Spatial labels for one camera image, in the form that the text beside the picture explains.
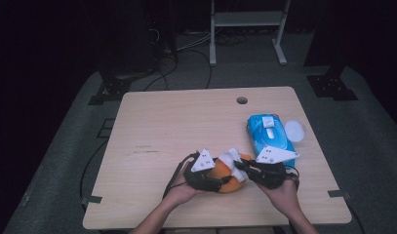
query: floor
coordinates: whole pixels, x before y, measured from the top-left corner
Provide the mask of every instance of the floor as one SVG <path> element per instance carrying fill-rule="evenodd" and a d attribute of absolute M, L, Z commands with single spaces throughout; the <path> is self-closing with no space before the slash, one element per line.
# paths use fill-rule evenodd
<path fill-rule="evenodd" d="M 304 67 L 312 34 L 285 33 L 282 41 L 288 64 L 279 64 L 271 38 L 274 33 L 236 36 L 217 47 L 218 64 L 208 65 L 208 44 L 179 53 L 176 64 L 163 58 L 161 73 L 135 81 L 130 92 L 291 86 L 319 140 L 339 188 L 352 199 L 357 217 L 342 225 L 317 225 L 321 233 L 397 233 L 397 126 L 374 97 L 365 79 L 346 67 L 341 79 L 358 100 L 316 97 L 306 76 L 324 74 L 328 67 Z M 180 35 L 179 47 L 198 40 Z M 82 226 L 81 196 L 93 189 L 119 109 L 119 100 L 89 105 L 101 86 L 96 72 L 88 77 L 64 118 L 34 179 L 13 214 L 5 233 L 98 233 Z M 103 123 L 106 128 L 99 135 Z M 291 233 L 288 226 L 283 226 Z"/>

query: wooden table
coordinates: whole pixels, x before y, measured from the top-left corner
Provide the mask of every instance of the wooden table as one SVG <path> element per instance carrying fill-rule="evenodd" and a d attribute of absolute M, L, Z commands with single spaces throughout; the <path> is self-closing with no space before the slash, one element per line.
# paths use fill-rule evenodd
<path fill-rule="evenodd" d="M 239 104 L 238 97 L 248 100 Z M 104 153 L 83 225 L 88 229 L 134 228 L 162 199 L 178 163 L 208 148 L 213 157 L 232 147 L 254 156 L 246 132 L 253 114 L 276 113 L 285 124 L 304 126 L 298 196 L 315 224 L 347 223 L 350 212 L 341 197 L 331 198 L 337 183 L 295 91 L 290 87 L 128 93 L 123 97 Z M 233 193 L 204 193 L 175 209 L 165 228 L 266 226 L 287 224 L 265 195 L 247 181 Z"/>

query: white lid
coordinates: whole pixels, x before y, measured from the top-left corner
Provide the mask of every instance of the white lid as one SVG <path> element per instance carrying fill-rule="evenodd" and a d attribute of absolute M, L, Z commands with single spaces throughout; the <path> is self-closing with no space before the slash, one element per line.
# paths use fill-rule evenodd
<path fill-rule="evenodd" d="M 299 121 L 291 120 L 284 126 L 287 139 L 291 142 L 299 142 L 304 139 L 304 129 Z"/>

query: blue package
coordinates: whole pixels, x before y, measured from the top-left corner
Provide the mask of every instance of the blue package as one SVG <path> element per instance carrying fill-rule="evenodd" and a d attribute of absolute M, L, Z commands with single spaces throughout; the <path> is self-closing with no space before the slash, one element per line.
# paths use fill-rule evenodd
<path fill-rule="evenodd" d="M 267 145 L 296 152 L 293 144 L 287 139 L 284 127 L 276 114 L 252 115 L 247 123 L 247 131 L 256 156 Z M 296 162 L 295 159 L 291 159 L 283 163 L 286 166 L 294 167 Z"/>

